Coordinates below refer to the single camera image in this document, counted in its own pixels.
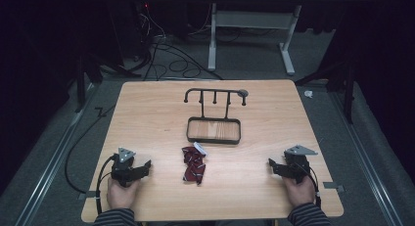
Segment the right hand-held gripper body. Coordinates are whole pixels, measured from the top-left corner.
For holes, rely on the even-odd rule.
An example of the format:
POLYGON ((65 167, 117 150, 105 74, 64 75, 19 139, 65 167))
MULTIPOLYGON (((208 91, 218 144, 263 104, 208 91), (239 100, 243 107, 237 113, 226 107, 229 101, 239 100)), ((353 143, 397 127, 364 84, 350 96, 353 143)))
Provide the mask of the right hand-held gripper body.
POLYGON ((302 145, 295 145, 284 151, 286 165, 289 166, 290 178, 300 183, 304 176, 310 174, 307 156, 316 156, 317 152, 302 145))

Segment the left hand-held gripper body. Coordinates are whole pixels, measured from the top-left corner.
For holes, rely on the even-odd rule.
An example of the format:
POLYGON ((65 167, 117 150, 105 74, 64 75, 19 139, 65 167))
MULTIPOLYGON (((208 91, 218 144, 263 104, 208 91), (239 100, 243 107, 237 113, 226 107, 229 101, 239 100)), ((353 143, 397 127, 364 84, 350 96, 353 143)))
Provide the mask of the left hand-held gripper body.
POLYGON ((135 152, 119 147, 118 153, 114 155, 111 176, 122 187, 128 187, 130 182, 137 179, 136 170, 132 166, 135 152))

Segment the dark red striped tie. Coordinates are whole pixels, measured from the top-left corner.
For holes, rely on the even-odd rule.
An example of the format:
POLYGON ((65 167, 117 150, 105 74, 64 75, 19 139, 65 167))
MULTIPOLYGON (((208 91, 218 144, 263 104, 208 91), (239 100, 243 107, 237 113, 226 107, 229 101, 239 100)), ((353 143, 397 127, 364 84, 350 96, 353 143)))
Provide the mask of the dark red striped tie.
POLYGON ((208 153, 198 142, 194 142, 190 147, 184 147, 182 153, 184 156, 183 162, 187 165, 182 179, 186 182, 195 182, 197 185, 201 185, 206 170, 204 158, 208 153))

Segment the black metal rack wooden base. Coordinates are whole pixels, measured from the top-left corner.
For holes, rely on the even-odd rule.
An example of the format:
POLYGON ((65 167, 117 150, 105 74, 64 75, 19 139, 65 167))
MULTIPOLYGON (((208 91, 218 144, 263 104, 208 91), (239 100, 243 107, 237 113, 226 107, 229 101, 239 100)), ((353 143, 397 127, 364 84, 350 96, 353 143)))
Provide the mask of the black metal rack wooden base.
POLYGON ((242 123, 238 118, 229 116, 232 95, 241 99, 241 105, 247 104, 249 92, 245 89, 212 89, 212 88, 190 88, 184 94, 184 103, 189 102, 190 94, 199 94, 201 114, 188 118, 186 137, 189 142, 200 142, 210 144, 238 145, 242 138, 242 123), (212 94, 212 103, 218 102, 218 95, 223 93, 225 99, 225 113, 223 117, 208 117, 205 115, 205 94, 212 94))

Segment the person's left hand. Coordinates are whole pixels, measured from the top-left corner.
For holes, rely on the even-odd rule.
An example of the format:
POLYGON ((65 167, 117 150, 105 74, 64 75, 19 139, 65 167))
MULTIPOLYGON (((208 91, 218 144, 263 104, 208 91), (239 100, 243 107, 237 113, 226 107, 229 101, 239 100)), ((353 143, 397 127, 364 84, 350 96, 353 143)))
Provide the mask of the person's left hand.
POLYGON ((129 187, 122 187, 113 178, 108 179, 107 202, 110 209, 132 208, 140 181, 134 181, 129 187))

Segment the person's right hand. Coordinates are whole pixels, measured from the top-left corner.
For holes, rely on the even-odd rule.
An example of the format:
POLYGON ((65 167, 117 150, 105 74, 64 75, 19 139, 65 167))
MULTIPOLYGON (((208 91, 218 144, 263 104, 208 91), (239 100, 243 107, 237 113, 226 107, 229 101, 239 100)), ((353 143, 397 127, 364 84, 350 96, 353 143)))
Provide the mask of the person's right hand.
POLYGON ((314 203, 315 189, 312 180, 305 176, 300 183, 295 179, 283 177, 286 186, 289 202, 293 207, 297 207, 306 203, 314 203))

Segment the grey tape piece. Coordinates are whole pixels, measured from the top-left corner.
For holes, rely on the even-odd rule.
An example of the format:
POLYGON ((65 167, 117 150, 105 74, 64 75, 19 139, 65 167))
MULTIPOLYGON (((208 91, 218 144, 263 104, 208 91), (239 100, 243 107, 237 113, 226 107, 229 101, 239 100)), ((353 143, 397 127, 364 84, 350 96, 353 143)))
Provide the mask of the grey tape piece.
POLYGON ((339 185, 336 182, 323 182, 325 189, 334 189, 338 193, 343 193, 346 189, 343 185, 339 185))
POLYGON ((87 191, 85 193, 80 193, 77 197, 78 200, 83 201, 86 199, 97 199, 98 195, 96 191, 87 191))

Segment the black metal stand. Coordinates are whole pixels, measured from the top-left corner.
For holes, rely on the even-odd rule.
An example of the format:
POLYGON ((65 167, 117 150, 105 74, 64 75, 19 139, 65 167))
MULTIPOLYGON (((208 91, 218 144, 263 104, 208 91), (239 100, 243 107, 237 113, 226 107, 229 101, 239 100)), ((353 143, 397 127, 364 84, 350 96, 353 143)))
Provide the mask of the black metal stand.
POLYGON ((354 68, 350 61, 334 63, 328 67, 295 81, 297 86, 303 86, 313 80, 326 78, 326 89, 329 92, 344 91, 343 112, 348 123, 352 124, 352 102, 354 89, 354 68))
POLYGON ((92 83, 101 83, 103 76, 100 73, 99 67, 105 66, 117 73, 128 77, 139 78, 140 74, 128 71, 121 66, 112 64, 103 58, 100 58, 96 54, 87 53, 82 54, 76 60, 76 96, 77 96, 77 108, 76 112, 79 113, 86 106, 86 89, 85 89, 85 77, 88 77, 92 83))

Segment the metal floor rail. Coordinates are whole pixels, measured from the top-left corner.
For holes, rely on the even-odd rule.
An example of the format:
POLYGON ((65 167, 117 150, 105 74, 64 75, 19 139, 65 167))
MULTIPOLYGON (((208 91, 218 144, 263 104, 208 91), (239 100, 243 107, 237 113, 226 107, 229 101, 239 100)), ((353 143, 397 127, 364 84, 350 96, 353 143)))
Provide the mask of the metal floor rail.
POLYGON ((90 103, 98 86, 90 83, 86 89, 85 104, 76 110, 72 119, 65 130, 54 154, 49 159, 47 166, 41 174, 34 190, 32 191, 29 200, 23 208, 15 226, 29 226, 37 213, 38 208, 42 204, 60 166, 64 162, 65 155, 69 152, 70 140, 75 132, 75 129, 82 119, 85 112, 85 107, 90 103))
POLYGON ((346 116, 344 115, 343 104, 340 97, 336 93, 330 93, 329 97, 335 106, 337 113, 340 115, 344 126, 346 127, 346 131, 352 141, 352 146, 357 155, 357 160, 388 225, 403 226, 403 222, 392 202, 392 198, 385 184, 376 171, 373 162, 364 150, 363 144, 354 126, 348 122, 346 116))

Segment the white metal desk frame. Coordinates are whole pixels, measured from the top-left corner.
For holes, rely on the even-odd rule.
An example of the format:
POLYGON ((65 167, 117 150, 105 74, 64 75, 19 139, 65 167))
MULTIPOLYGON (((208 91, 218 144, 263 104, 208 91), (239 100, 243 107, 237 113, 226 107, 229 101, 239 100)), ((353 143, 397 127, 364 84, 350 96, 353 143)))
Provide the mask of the white metal desk frame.
POLYGON ((288 11, 224 11, 215 3, 210 5, 210 42, 208 48, 207 69, 216 69, 216 31, 219 27, 239 27, 257 29, 280 29, 287 32, 286 38, 277 47, 283 60, 287 75, 294 75, 295 69, 289 53, 289 47, 295 27, 300 18, 302 4, 297 3, 288 11))

